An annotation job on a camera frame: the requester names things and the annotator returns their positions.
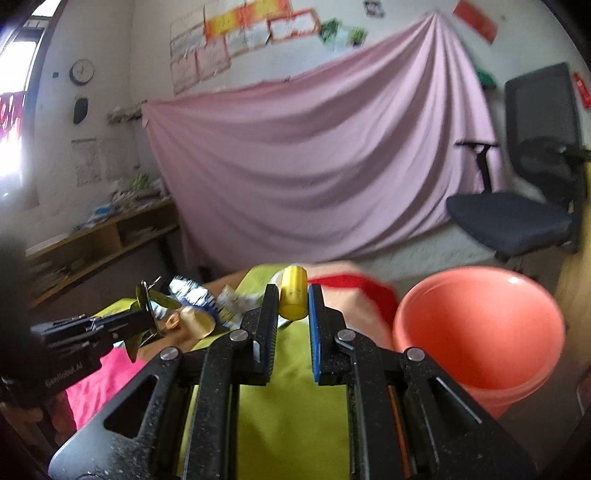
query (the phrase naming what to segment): metal screw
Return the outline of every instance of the metal screw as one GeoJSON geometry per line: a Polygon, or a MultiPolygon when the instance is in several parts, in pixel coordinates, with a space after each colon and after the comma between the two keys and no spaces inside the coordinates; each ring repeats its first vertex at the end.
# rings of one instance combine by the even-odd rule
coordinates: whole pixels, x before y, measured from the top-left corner
{"type": "Polygon", "coordinates": [[[168,346],[160,352],[160,358],[165,361],[174,360],[175,358],[178,357],[178,354],[179,354],[178,348],[175,348],[173,346],[168,346]]]}
{"type": "Polygon", "coordinates": [[[243,342],[248,338],[248,332],[246,330],[234,330],[230,333],[230,340],[232,342],[243,342]]]}
{"type": "Polygon", "coordinates": [[[425,360],[425,352],[423,352],[420,348],[410,348],[407,352],[407,357],[413,362],[422,362],[425,360]]]}
{"type": "Polygon", "coordinates": [[[349,329],[340,330],[339,333],[336,334],[336,337],[341,342],[352,342],[355,340],[355,332],[349,329]]]}

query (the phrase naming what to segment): window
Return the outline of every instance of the window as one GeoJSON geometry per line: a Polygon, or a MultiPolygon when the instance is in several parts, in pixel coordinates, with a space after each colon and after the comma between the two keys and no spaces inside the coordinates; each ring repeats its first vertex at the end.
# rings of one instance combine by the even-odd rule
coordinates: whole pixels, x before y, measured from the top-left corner
{"type": "Polygon", "coordinates": [[[43,34],[23,28],[0,55],[0,199],[23,186],[22,120],[31,66],[43,34]]]}
{"type": "Polygon", "coordinates": [[[34,17],[53,17],[61,0],[46,0],[33,12],[34,17]]]}
{"type": "Polygon", "coordinates": [[[38,88],[38,79],[31,82],[34,77],[31,74],[34,67],[39,69],[36,60],[43,63],[44,54],[39,55],[43,58],[36,58],[39,45],[61,1],[43,2],[0,54],[0,200],[12,197],[25,186],[22,164],[24,116],[25,111],[34,110],[38,88]],[[25,101],[30,97],[33,101],[26,109],[25,101]]]}

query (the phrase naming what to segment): chair seat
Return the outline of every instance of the chair seat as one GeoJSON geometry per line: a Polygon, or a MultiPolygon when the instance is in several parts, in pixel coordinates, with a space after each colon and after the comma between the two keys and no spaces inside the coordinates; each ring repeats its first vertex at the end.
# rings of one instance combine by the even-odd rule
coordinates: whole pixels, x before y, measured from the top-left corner
{"type": "Polygon", "coordinates": [[[469,235],[506,257],[560,245],[573,224],[560,208],[513,192],[454,195],[447,211],[469,235]]]}

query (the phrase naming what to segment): blurry hand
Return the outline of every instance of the blurry hand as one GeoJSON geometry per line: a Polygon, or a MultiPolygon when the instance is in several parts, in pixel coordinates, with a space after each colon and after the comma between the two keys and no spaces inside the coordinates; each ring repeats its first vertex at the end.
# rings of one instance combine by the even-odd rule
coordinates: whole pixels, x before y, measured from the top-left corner
{"type": "MultiPolygon", "coordinates": [[[[47,404],[47,410],[51,416],[51,423],[56,430],[55,442],[61,446],[76,432],[74,415],[66,392],[55,396],[47,404]]],[[[7,403],[0,403],[0,411],[12,426],[12,428],[21,436],[28,446],[40,447],[43,438],[40,436],[37,423],[43,419],[43,411],[40,408],[24,410],[7,403]]]]}

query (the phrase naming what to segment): red cloth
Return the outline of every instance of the red cloth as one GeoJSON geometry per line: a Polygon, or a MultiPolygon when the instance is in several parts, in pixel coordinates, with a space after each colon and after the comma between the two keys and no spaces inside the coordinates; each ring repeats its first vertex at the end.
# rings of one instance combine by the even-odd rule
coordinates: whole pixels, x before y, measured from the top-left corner
{"type": "Polygon", "coordinates": [[[17,92],[0,95],[0,141],[15,127],[20,137],[25,94],[26,92],[17,92]]]}
{"type": "Polygon", "coordinates": [[[390,326],[394,323],[398,298],[392,287],[382,285],[369,277],[351,274],[312,278],[308,283],[318,283],[323,287],[332,288],[358,288],[375,303],[383,321],[390,326]]]}
{"type": "Polygon", "coordinates": [[[66,390],[77,430],[86,425],[146,365],[140,360],[133,364],[125,348],[113,348],[100,359],[100,363],[103,366],[100,370],[66,390]]]}

